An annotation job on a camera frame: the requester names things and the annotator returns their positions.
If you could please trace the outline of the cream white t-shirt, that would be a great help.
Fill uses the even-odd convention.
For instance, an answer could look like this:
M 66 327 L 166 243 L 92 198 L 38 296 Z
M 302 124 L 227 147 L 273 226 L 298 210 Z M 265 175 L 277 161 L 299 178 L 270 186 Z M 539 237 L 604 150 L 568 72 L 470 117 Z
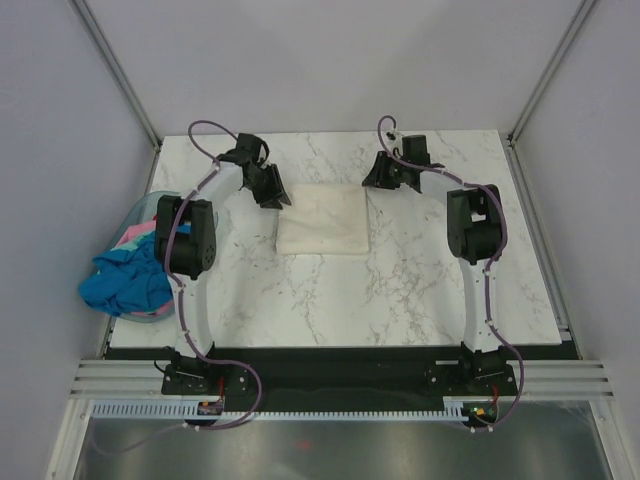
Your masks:
M 278 217 L 280 255 L 362 255 L 370 250 L 365 189 L 345 184 L 297 184 Z

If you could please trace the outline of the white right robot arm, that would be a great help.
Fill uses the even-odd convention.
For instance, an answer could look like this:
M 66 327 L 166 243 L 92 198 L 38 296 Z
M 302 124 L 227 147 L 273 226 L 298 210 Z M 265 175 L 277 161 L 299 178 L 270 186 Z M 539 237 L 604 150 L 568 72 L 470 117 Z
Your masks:
M 462 180 L 433 163 L 424 135 L 380 133 L 381 150 L 362 182 L 364 187 L 395 190 L 407 185 L 439 201 L 446 209 L 446 239 L 463 276 L 465 329 L 458 381 L 477 394 L 505 371 L 503 343 L 491 315 L 496 276 L 491 273 L 506 247 L 500 193 L 494 185 Z

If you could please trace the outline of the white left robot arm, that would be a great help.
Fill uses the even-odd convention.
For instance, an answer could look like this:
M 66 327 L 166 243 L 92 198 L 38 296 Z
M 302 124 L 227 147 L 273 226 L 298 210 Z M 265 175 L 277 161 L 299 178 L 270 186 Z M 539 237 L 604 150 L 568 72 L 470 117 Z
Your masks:
M 240 133 L 232 149 L 211 157 L 207 173 L 185 195 L 163 195 L 157 202 L 154 253 L 169 280 L 181 341 L 198 358 L 214 348 L 207 276 L 216 259 L 219 212 L 226 200 L 246 189 L 262 209 L 291 204 L 269 154 L 262 138 Z

